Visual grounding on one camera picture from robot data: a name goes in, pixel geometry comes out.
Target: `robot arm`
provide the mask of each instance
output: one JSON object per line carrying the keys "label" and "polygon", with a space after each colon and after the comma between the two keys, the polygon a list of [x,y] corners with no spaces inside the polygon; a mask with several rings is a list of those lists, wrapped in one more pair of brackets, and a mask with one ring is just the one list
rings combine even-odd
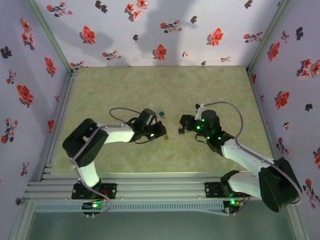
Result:
{"label": "robot arm", "polygon": [[[103,124],[96,123],[88,118],[84,120],[63,142],[62,147],[70,158],[74,158],[80,149],[86,144],[84,138],[90,138],[93,132]],[[75,159],[77,172],[82,181],[95,191],[100,190],[101,180],[95,167],[95,158],[104,144],[108,143],[137,143],[142,137],[153,141],[167,133],[161,121],[157,121],[157,115],[150,109],[142,111],[138,118],[132,118],[125,124],[106,125],[88,140],[88,145]]]}
{"label": "robot arm", "polygon": [[207,110],[203,104],[197,104],[196,109],[196,116],[181,117],[182,128],[179,129],[179,133],[195,132],[196,139],[206,138],[206,144],[213,152],[235,161],[250,172],[248,174],[233,170],[224,175],[220,187],[225,197],[234,193],[245,193],[262,199],[274,212],[279,212],[299,197],[293,184],[276,170],[278,168],[284,172],[301,191],[288,161],[284,158],[275,160],[263,156],[240,144],[232,135],[222,130],[219,117],[214,110]]}

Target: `wall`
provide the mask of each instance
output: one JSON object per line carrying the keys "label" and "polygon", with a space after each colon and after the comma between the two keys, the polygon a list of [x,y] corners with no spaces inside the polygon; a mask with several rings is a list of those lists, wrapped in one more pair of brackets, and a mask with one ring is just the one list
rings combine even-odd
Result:
{"label": "wall", "polygon": [[23,0],[0,0],[0,239],[41,171],[67,70]]}
{"label": "wall", "polygon": [[34,1],[72,67],[247,66],[281,2]]}
{"label": "wall", "polygon": [[291,0],[251,70],[278,157],[303,187],[298,210],[310,239],[320,234],[319,8],[318,0]]}
{"label": "wall", "polygon": [[36,213],[30,240],[293,240],[286,210],[251,201],[236,216],[200,212]]}

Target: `floral wallpaper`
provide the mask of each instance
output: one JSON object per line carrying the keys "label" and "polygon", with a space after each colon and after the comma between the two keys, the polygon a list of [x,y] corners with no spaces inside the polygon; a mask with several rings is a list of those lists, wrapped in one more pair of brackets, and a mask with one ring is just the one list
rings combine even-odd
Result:
{"label": "floral wallpaper", "polygon": [[6,240],[28,182],[42,170],[68,74],[25,1],[0,4],[0,239]]}
{"label": "floral wallpaper", "polygon": [[319,8],[318,0],[290,1],[250,70],[278,157],[303,188],[298,211],[309,239],[320,235]]}
{"label": "floral wallpaper", "polygon": [[70,66],[82,68],[247,66],[281,0],[35,2]]}

